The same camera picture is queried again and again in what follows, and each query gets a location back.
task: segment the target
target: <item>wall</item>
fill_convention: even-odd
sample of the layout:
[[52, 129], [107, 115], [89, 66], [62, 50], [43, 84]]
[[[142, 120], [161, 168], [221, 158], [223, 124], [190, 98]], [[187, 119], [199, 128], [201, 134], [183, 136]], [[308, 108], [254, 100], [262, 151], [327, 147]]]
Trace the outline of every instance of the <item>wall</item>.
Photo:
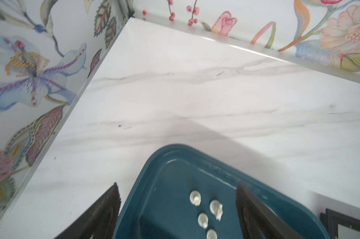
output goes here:
[[134, 9], [360, 74], [360, 0], [135, 0]]
[[0, 216], [124, 22], [113, 0], [0, 0]]

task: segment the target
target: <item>white plastic piece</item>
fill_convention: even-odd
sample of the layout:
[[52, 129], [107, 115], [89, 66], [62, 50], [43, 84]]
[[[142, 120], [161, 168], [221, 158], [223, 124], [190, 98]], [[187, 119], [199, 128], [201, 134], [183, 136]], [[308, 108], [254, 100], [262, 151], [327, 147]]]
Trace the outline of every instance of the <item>white plastic piece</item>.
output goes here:
[[192, 191], [191, 195], [189, 195], [189, 200], [193, 205], [199, 206], [201, 203], [201, 194], [199, 193], [199, 191]]
[[213, 229], [209, 229], [208, 232], [206, 232], [206, 239], [217, 239], [217, 233]]
[[217, 200], [213, 200], [211, 201], [209, 208], [211, 213], [216, 216], [216, 219], [220, 221], [222, 216], [222, 204]]
[[200, 213], [197, 222], [199, 222], [200, 227], [206, 229], [208, 227], [208, 216], [205, 213]]

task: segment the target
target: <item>white marble surface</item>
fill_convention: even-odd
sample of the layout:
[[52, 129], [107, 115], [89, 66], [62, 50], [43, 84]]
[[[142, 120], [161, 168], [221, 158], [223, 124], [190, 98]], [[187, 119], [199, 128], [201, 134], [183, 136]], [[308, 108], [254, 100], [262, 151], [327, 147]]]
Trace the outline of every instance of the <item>white marble surface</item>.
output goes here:
[[360, 84], [130, 19], [0, 239], [55, 237], [113, 182], [125, 201], [148, 157], [170, 143], [316, 214], [360, 218]]

